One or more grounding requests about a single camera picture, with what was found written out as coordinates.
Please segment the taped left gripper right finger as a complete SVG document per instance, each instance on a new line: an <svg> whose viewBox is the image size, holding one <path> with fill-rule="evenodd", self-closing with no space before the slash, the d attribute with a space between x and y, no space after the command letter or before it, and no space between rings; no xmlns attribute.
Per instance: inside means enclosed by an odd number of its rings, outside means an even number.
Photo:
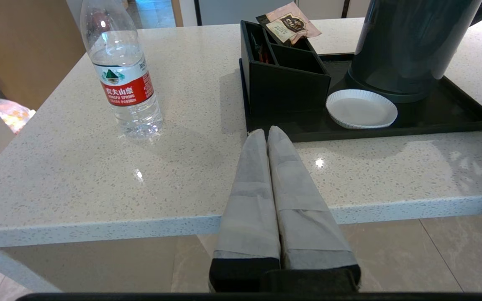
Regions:
<svg viewBox="0 0 482 301"><path fill-rule="evenodd" d="M356 293L359 263L293 143L272 126L267 148L288 282L316 292Z"/></svg>

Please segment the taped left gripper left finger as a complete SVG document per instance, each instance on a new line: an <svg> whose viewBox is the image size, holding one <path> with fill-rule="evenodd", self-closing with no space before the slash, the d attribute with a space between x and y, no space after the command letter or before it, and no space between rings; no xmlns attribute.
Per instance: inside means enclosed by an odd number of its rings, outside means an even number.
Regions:
<svg viewBox="0 0 482 301"><path fill-rule="evenodd" d="M213 293L257 292L267 272L281 268L279 227L264 131L242 147L209 269Z"/></svg>

